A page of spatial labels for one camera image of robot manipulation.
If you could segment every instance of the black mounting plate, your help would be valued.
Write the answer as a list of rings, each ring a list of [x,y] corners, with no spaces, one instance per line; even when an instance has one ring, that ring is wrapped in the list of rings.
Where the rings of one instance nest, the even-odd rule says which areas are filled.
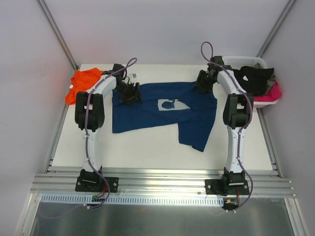
[[[206,179],[205,180],[205,187],[206,187],[206,194],[207,195],[237,195],[238,191],[240,191],[240,195],[249,195],[250,189],[248,186],[247,181],[245,180],[244,184],[241,186],[231,186],[228,188],[223,187],[222,179]]]
[[[118,177],[104,177],[110,187],[111,193],[117,193],[118,192],[118,185],[119,185],[119,178]],[[104,189],[104,181],[101,179],[102,184],[94,184],[86,181],[82,181],[80,176],[77,179],[77,183],[75,185],[75,191],[76,192],[97,192],[100,193]]]

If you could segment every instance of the white table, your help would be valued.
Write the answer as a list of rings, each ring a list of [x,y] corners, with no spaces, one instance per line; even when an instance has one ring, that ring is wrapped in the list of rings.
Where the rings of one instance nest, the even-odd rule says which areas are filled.
[[[111,64],[83,64],[80,70],[97,67],[112,69]],[[140,84],[152,82],[195,81],[203,65],[140,65],[129,68]],[[112,133],[112,96],[104,100],[105,123],[101,128],[103,167],[223,170],[227,158],[227,129],[222,120],[226,94],[214,85],[218,99],[217,116],[204,152],[178,142],[177,124]],[[85,158],[83,139],[74,122],[75,105],[68,108],[52,166],[82,167]],[[272,170],[256,109],[245,137],[244,166],[248,170]]]

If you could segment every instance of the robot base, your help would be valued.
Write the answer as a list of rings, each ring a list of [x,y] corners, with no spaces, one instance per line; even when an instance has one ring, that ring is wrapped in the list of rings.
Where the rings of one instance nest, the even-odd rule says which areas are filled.
[[[225,187],[222,179],[206,179],[205,184],[207,195],[238,195],[238,190],[240,191],[240,195],[250,194],[246,180],[243,185],[234,185],[231,187]]]
[[[224,173],[221,179],[206,179],[205,180],[207,195],[249,195],[250,188],[245,173],[233,173],[224,168]]]
[[[119,178],[117,177],[105,177],[109,184],[110,192],[118,192]],[[76,192],[96,192],[100,193],[104,189],[104,180],[95,172],[88,172],[84,169],[81,170],[80,176],[77,178],[77,183],[75,185]]]

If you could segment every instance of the metal frame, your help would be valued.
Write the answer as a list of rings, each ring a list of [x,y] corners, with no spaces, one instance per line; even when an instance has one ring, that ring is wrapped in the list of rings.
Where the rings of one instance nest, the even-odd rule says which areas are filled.
[[[262,109],[261,108],[257,109],[257,113],[258,113],[261,129],[262,129],[262,133],[263,133],[264,138],[265,138],[265,142],[266,142],[267,150],[269,153],[269,158],[270,158],[270,162],[272,165],[272,169],[277,171],[279,177],[281,178],[282,177],[281,168],[279,167],[279,162],[277,160],[277,156],[275,154],[275,150],[274,150],[272,142],[271,142],[271,138],[270,138],[269,131],[268,131],[268,126],[267,126],[264,114],[262,112]]]
[[[309,236],[299,203],[297,199],[285,199],[287,212],[290,217],[291,225],[296,236]]]
[[[42,10],[48,24],[50,25],[51,29],[53,30],[54,35],[56,36],[56,39],[58,40],[62,50],[64,51],[66,57],[68,58],[72,68],[74,70],[78,69],[78,65],[75,63],[75,60],[70,52],[70,50],[68,49],[67,44],[65,43],[65,40],[63,39],[63,36],[47,6],[47,3],[45,0],[36,0],[40,9]]]
[[[267,38],[265,39],[264,43],[262,44],[259,52],[257,53],[257,57],[261,58],[264,56],[265,52],[269,48],[271,42],[275,38],[277,32],[279,31],[280,27],[282,26],[283,22],[291,12],[293,6],[296,4],[298,0],[289,0],[286,5],[284,6],[282,12],[280,13],[279,17],[277,18],[274,26],[272,27],[271,31],[269,32]]]
[[[35,176],[31,192],[75,193],[80,168],[55,169]],[[276,171],[250,172],[254,180],[254,198],[296,198],[292,181],[279,178]],[[104,168],[106,177],[119,177],[118,195],[163,195],[205,197],[205,179],[218,179],[222,171],[142,170]]]
[[[67,56],[73,69],[77,70],[76,64],[70,50],[68,49],[62,34],[53,19],[53,16],[45,0],[36,0],[45,18],[53,30],[62,50]],[[297,0],[289,0],[275,22],[273,28],[264,41],[257,56],[262,57],[270,43],[274,39],[279,28],[290,13]],[[42,193],[67,193],[80,194],[74,191],[76,179],[81,168],[75,167],[52,167],[52,161],[56,152],[60,138],[64,119],[68,106],[65,105],[60,122],[56,129],[54,141],[50,149],[47,166],[44,174],[37,174],[31,187],[31,196],[28,203],[25,219],[20,225],[19,235],[29,235],[32,230],[32,222],[41,199]],[[292,181],[282,178],[281,169],[277,161],[272,142],[268,133],[267,125],[261,109],[257,110],[263,130],[264,138],[268,148],[272,171],[249,171],[254,180],[254,198],[283,198],[287,206],[287,211],[291,220],[294,233],[296,235],[309,235],[306,225],[302,218],[300,208],[296,199],[295,189]],[[105,168],[104,173],[107,177],[119,177],[119,192],[116,195],[127,196],[190,196],[206,198],[204,180],[210,178],[220,178],[222,170],[144,170],[144,169],[124,169],[124,168]]]
[[[36,217],[37,209],[41,199],[41,193],[32,193],[27,205],[24,221],[19,226],[17,233],[20,236],[28,236],[31,234],[33,222]]]

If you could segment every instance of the printed graphic on shirt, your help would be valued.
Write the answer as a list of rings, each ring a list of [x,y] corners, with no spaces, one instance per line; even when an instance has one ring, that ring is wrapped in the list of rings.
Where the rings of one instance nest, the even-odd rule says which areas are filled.
[[[157,106],[159,111],[179,111],[190,109],[189,106],[179,101],[178,99],[159,99],[157,101]]]

